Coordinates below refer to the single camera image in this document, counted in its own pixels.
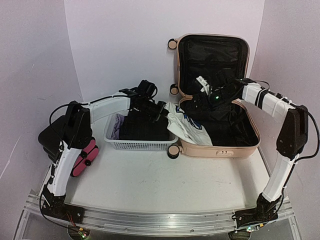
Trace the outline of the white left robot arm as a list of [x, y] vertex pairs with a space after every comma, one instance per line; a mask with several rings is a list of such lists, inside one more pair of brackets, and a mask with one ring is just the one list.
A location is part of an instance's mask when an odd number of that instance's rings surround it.
[[81, 151], [92, 139], [92, 124], [104, 117], [126, 110], [138, 110], [153, 122], [168, 115], [164, 101], [154, 101], [157, 87], [142, 80], [137, 87], [124, 88], [117, 94], [105, 96], [91, 102], [71, 101], [64, 104], [65, 114], [56, 121], [49, 121], [38, 141], [44, 149], [52, 150], [51, 176], [42, 190], [48, 211], [57, 219], [67, 214], [64, 204], [67, 183], [72, 168]]

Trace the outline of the white perforated plastic basket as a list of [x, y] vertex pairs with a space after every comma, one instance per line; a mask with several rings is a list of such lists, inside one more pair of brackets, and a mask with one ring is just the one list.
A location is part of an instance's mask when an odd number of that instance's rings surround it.
[[130, 151], [166, 151], [168, 147], [178, 142], [178, 137], [169, 132], [169, 140], [119, 140], [111, 139], [117, 114], [109, 115], [103, 131], [104, 141], [116, 150]]

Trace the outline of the beige hard-shell suitcase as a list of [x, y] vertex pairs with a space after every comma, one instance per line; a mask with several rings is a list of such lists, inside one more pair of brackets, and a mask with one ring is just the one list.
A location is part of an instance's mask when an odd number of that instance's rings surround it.
[[248, 68], [250, 48], [237, 36], [187, 34], [168, 41], [176, 51], [177, 83], [172, 95], [181, 95], [179, 106], [204, 126], [211, 144], [185, 140], [172, 144], [167, 155], [205, 158], [246, 158], [258, 148], [260, 133], [240, 102], [241, 83]]

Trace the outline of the black pink drawer organizer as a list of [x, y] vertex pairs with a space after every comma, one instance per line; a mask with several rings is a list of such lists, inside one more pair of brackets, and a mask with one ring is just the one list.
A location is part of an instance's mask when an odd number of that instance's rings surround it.
[[[43, 150], [47, 153], [48, 158], [53, 162], [58, 152], [60, 145], [59, 136], [62, 135], [63, 125], [65, 123], [65, 116], [62, 115], [52, 123], [52, 127], [48, 126], [38, 136], [38, 142], [42, 145]], [[96, 145], [96, 139], [91, 138], [89, 144], [82, 149], [78, 155], [70, 176], [79, 176], [87, 167], [92, 165], [92, 162], [99, 153], [99, 147]]]

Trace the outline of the black garment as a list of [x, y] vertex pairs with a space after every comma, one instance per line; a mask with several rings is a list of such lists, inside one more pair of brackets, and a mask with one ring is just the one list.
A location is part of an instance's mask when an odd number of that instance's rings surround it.
[[145, 113], [130, 110], [124, 117], [119, 129], [120, 140], [131, 141], [169, 141], [171, 134], [167, 129], [168, 120], [160, 117], [158, 121], [152, 121]]

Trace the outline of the purple shirt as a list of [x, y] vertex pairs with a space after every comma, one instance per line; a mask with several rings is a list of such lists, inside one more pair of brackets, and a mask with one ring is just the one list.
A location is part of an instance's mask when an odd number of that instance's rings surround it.
[[112, 126], [112, 131], [109, 138], [111, 140], [118, 140], [120, 135], [120, 129], [124, 123], [125, 116], [119, 113], [116, 113], [114, 116], [114, 120], [115, 120], [115, 123]]

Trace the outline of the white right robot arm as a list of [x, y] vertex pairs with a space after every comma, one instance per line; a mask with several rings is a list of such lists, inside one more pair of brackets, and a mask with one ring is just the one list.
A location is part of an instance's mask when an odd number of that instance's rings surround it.
[[276, 140], [274, 170], [258, 197], [256, 207], [252, 209], [252, 218], [262, 222], [271, 214], [271, 207], [282, 197], [291, 171], [308, 141], [310, 113], [306, 106], [293, 103], [287, 97], [261, 86], [256, 80], [232, 76], [228, 68], [219, 72], [217, 77], [222, 81], [218, 86], [213, 86], [201, 75], [195, 79], [212, 109], [239, 99], [254, 105], [282, 123]]

